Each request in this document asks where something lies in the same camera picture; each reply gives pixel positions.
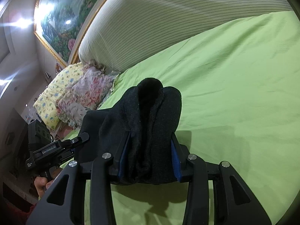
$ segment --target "landscape painting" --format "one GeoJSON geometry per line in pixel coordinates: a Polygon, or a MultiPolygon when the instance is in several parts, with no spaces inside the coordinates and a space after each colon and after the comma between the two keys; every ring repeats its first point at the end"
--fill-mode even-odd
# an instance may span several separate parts
{"type": "Polygon", "coordinates": [[[37,0],[35,34],[65,67],[77,35],[97,0],[37,0]]]}

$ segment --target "pink floral fabric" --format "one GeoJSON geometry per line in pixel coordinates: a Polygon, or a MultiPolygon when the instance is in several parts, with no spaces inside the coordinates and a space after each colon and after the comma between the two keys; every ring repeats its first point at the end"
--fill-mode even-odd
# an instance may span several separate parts
{"type": "Polygon", "coordinates": [[[97,69],[93,64],[84,65],[83,71],[83,77],[66,89],[55,104],[59,119],[74,129],[81,127],[87,111],[97,109],[117,77],[114,73],[106,75],[104,67],[97,69]]]}

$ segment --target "framed painting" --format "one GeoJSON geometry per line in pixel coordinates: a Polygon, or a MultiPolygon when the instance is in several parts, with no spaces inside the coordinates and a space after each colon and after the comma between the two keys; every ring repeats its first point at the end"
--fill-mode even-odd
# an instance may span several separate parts
{"type": "Polygon", "coordinates": [[[79,44],[105,1],[101,4],[98,0],[36,1],[34,33],[62,68],[76,62],[79,44]]]}

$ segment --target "floral pillow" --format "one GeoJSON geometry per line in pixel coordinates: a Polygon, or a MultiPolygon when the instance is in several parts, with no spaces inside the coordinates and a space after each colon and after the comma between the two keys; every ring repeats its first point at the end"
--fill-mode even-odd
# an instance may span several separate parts
{"type": "Polygon", "coordinates": [[[57,116],[74,129],[79,129],[87,111],[96,110],[107,95],[116,73],[106,75],[104,68],[93,64],[83,66],[84,75],[56,101],[57,116]]]}
{"type": "Polygon", "coordinates": [[[40,115],[48,129],[54,130],[59,123],[55,102],[65,92],[66,87],[73,85],[83,75],[82,63],[72,64],[63,69],[39,96],[33,107],[40,115]]]}

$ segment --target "pink flower painting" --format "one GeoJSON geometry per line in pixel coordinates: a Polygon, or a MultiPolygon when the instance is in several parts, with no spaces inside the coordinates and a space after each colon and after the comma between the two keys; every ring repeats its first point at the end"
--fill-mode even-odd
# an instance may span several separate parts
{"type": "Polygon", "coordinates": [[[75,44],[75,39],[70,39],[68,42],[68,48],[70,51],[73,49],[74,44],[75,44]]]}

